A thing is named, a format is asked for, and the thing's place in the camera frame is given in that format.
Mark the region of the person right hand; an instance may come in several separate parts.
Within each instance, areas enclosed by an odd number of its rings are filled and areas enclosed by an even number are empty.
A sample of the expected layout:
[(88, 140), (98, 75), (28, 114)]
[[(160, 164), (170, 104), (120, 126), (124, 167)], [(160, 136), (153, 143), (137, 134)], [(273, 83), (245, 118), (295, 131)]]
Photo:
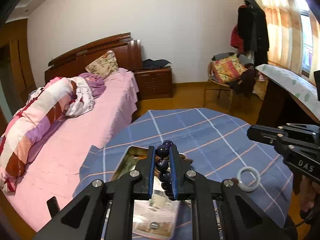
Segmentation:
[(316, 195), (319, 194), (319, 184), (313, 182), (310, 178), (302, 176), (300, 183), (300, 208), (307, 212), (313, 208)]

